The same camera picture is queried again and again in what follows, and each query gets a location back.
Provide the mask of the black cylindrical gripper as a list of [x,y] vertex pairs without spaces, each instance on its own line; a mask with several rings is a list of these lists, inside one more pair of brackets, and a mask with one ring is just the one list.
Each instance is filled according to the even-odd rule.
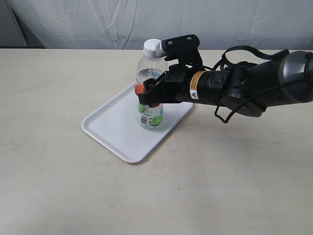
[[171,68],[166,73],[138,73],[135,93],[140,104],[152,108],[181,102],[237,106],[245,96],[241,91],[244,78],[242,66],[215,71]]

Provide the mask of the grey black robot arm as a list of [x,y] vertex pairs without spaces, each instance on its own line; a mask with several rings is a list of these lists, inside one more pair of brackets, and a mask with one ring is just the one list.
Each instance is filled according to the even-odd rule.
[[143,105],[190,102],[226,107],[230,114],[260,117],[268,107],[308,103],[313,99],[313,54],[280,51],[260,64],[233,64],[223,57],[214,70],[174,64],[159,78],[136,85]]

